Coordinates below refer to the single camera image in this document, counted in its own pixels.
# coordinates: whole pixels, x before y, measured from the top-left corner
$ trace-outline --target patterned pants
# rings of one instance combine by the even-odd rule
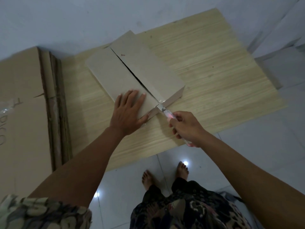
[[[192,194],[194,190],[196,191],[207,191],[205,188],[203,188],[201,185],[199,185],[195,181],[186,181],[183,178],[176,178],[176,180],[173,182],[173,185],[171,187],[172,192],[175,193],[177,190],[181,190],[182,192],[186,194]],[[146,201],[159,201],[163,200],[165,196],[161,193],[161,190],[155,186],[151,185],[148,191],[144,194],[142,202]]]

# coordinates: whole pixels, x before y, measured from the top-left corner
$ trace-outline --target stack of cardboard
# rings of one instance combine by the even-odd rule
[[[29,195],[71,158],[61,64],[34,47],[0,62],[0,198]]]

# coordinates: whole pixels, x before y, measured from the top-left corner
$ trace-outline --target wooden board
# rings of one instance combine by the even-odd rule
[[[186,84],[182,98],[169,109],[193,112],[211,133],[285,107],[217,9],[142,32],[139,37]],[[62,61],[73,154],[108,127],[113,111],[113,100],[85,65],[99,48]],[[166,118],[157,114],[124,138],[107,170],[182,145],[167,125]]]

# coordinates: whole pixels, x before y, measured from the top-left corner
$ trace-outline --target white tile floor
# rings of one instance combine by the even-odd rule
[[[279,78],[280,95],[288,107],[219,132],[216,136],[247,159],[305,194],[305,57],[295,48],[264,61]],[[219,168],[198,148],[180,146],[105,173],[93,198],[92,228],[129,228],[130,215],[142,201],[141,176],[149,169],[165,196],[171,193],[179,161],[189,163],[189,180],[208,190],[226,190],[237,195]]]

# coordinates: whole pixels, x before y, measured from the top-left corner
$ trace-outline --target foot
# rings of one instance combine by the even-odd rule
[[[145,170],[143,173],[142,184],[146,191],[150,188],[151,185],[154,184],[153,175],[148,170]]]
[[[187,180],[188,176],[189,176],[188,168],[184,163],[179,162],[176,170],[175,179],[179,177],[179,178],[183,178],[184,180]]]

